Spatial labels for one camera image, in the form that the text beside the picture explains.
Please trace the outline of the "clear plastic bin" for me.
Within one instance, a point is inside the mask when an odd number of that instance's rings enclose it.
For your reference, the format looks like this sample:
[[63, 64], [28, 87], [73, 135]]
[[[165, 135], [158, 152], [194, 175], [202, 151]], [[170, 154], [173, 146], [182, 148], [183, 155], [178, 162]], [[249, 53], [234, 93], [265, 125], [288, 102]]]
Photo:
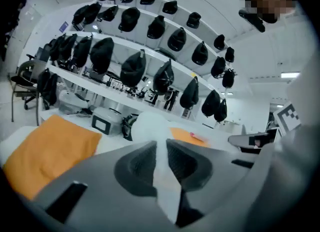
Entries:
[[89, 108], [89, 101], [77, 93], [62, 90], [58, 96], [58, 110], [66, 115], [81, 113], [83, 109]]

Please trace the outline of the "person's torso in pale shirt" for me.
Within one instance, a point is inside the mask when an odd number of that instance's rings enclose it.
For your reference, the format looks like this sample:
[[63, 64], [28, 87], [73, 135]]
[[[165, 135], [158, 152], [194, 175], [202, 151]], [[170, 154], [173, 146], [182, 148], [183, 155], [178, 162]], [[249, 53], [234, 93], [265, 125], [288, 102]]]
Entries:
[[306, 62], [286, 92], [300, 120], [294, 130], [302, 126], [320, 126], [320, 51]]

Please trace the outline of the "large orange cushion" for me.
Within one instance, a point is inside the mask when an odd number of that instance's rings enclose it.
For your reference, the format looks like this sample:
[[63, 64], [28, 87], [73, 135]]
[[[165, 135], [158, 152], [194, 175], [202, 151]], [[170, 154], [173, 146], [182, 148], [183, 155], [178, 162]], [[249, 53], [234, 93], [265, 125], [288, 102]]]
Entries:
[[52, 115], [8, 157], [4, 174], [16, 193], [32, 200], [51, 181], [92, 157], [101, 138], [101, 133]]

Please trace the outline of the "fried egg shaped pillow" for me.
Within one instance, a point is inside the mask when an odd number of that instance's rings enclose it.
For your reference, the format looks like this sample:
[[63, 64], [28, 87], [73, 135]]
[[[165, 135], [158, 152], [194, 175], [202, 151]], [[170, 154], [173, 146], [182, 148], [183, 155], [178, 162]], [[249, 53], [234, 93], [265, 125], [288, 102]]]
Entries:
[[156, 201], [177, 227], [185, 227], [203, 217], [192, 208], [187, 193], [202, 189], [211, 178], [213, 166], [203, 155], [174, 141], [168, 121], [157, 113], [142, 112], [131, 128], [135, 141], [155, 142], [152, 186]]

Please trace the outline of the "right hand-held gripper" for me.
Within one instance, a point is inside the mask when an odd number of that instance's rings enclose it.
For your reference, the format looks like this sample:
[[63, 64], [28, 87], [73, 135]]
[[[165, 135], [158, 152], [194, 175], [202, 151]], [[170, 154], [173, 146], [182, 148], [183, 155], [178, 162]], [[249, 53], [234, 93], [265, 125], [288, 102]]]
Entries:
[[[300, 118], [291, 102], [286, 103], [273, 112], [281, 138], [301, 125]], [[275, 137], [270, 133], [232, 135], [228, 143], [240, 149], [242, 153], [259, 154], [264, 145], [274, 142]]]

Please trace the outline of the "black bag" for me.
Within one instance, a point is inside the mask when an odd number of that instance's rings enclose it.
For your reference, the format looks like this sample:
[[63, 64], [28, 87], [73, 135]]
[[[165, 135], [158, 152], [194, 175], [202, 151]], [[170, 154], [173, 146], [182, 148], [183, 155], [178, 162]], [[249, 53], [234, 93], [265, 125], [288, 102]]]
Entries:
[[20, 86], [24, 86], [24, 87], [32, 87], [34, 84], [38, 83], [37, 80], [35, 80], [35, 79], [32, 79], [31, 81], [29, 81], [29, 80], [25, 79], [24, 77], [17, 76], [17, 75], [12, 76], [10, 78], [10, 80], [12, 82], [14, 82], [14, 83], [16, 83], [16, 84], [18, 84]]

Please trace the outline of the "white and yellow round pouf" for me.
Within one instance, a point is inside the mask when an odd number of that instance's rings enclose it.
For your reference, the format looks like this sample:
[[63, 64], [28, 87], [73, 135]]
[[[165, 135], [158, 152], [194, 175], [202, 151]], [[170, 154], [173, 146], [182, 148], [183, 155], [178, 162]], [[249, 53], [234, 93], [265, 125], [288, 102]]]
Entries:
[[[0, 142], [0, 168], [4, 166], [11, 154], [20, 146], [20, 144], [32, 133], [37, 126], [23, 126], [12, 133], [5, 140]], [[94, 155], [107, 153], [113, 150], [121, 149], [133, 144], [141, 145], [142, 141], [129, 141], [121, 137], [103, 135], [97, 145]]]

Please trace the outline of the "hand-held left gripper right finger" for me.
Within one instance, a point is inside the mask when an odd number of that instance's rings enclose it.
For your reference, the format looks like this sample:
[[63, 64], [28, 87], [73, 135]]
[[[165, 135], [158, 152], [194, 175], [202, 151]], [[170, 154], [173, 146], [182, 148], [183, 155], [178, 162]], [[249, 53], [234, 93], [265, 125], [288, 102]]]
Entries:
[[181, 185], [178, 220], [207, 215], [245, 177], [256, 154], [228, 152], [168, 139], [168, 163]]

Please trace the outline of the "black mesh office chair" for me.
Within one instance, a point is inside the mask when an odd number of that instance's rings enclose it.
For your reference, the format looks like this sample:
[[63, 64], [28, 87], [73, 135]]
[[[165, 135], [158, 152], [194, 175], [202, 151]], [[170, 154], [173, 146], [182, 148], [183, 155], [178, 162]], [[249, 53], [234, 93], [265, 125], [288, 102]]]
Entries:
[[[29, 60], [40, 60], [48, 63], [51, 58], [51, 49], [55, 45], [56, 39], [51, 40], [49, 43], [45, 44], [44, 47], [39, 47], [35, 56], [30, 56]], [[43, 100], [43, 105], [45, 110], [49, 110], [57, 102], [57, 81], [58, 76], [45, 69], [38, 78], [37, 89], [40, 92], [40, 97]]]

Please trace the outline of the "grey box device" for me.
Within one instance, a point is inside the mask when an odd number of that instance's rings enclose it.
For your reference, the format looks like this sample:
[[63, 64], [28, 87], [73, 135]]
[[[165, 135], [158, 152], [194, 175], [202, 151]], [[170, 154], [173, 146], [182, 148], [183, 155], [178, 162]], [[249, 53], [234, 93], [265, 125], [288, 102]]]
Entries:
[[108, 136], [122, 132], [123, 116], [112, 108], [97, 107], [92, 112], [91, 126]]

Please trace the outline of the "shelf of black helmets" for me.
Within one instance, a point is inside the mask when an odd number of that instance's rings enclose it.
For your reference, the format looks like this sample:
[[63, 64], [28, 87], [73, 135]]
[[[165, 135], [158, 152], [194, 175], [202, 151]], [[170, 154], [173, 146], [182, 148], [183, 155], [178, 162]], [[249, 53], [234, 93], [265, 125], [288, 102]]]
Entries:
[[75, 11], [70, 29], [51, 46], [57, 69], [98, 83], [109, 76], [131, 96], [144, 84], [151, 104], [180, 95], [180, 106], [190, 111], [203, 99], [204, 116], [227, 118], [226, 99], [205, 79], [231, 88], [235, 51], [175, 0], [95, 0]]

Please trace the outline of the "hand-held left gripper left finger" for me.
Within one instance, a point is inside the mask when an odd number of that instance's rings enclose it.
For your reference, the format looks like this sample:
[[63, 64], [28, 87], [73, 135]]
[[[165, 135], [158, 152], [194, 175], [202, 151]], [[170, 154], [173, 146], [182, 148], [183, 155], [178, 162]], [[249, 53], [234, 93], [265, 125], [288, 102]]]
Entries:
[[156, 143], [87, 158], [51, 181], [34, 201], [69, 231], [175, 232], [153, 187]]

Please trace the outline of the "black green backpack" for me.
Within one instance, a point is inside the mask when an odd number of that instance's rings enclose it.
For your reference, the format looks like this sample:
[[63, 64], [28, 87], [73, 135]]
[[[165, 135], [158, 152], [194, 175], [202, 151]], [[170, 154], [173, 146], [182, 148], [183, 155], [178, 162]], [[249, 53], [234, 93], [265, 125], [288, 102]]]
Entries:
[[121, 122], [121, 131], [123, 134], [123, 138], [128, 140], [128, 141], [132, 141], [132, 134], [131, 134], [131, 130], [132, 130], [132, 126], [133, 124], [136, 122], [137, 118], [138, 118], [138, 114], [130, 114], [126, 117], [124, 117], [122, 119]]

